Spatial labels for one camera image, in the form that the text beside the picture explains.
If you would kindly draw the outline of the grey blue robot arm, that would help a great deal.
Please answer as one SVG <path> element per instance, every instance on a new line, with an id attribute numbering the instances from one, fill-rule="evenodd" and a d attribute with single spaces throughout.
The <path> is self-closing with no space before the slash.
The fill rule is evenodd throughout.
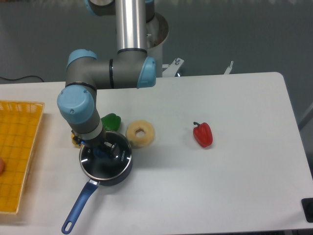
<path id="1" fill-rule="evenodd" d="M 155 13 L 152 0 L 87 0 L 97 16 L 115 15 L 117 58 L 100 61 L 86 49 L 73 51 L 67 64 L 66 85 L 57 98 L 62 117 L 75 141 L 89 148 L 103 146 L 106 130 L 96 109 L 101 89 L 147 88 L 156 84 L 156 62 L 148 56 L 146 23 Z"/>

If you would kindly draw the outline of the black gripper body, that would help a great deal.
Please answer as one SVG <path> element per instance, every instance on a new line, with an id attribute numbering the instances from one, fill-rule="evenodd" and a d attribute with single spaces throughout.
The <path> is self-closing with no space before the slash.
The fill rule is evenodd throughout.
<path id="1" fill-rule="evenodd" d="M 82 138 L 79 138 L 77 135 L 74 134 L 72 131 L 72 134 L 75 136 L 74 140 L 76 141 L 77 144 L 80 144 L 82 147 L 83 145 L 89 148 L 96 148 L 96 147 L 102 147 L 104 146 L 104 142 L 106 142 L 106 132 L 101 131 L 98 136 L 95 138 L 92 138 L 90 140 L 85 140 Z"/>

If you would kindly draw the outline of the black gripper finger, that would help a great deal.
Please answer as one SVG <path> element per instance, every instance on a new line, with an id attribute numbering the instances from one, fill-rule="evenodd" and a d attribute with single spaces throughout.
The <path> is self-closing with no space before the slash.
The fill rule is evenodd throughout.
<path id="1" fill-rule="evenodd" d="M 104 142 L 104 152 L 110 158 L 118 158 L 120 155 L 120 148 L 117 143 Z"/>

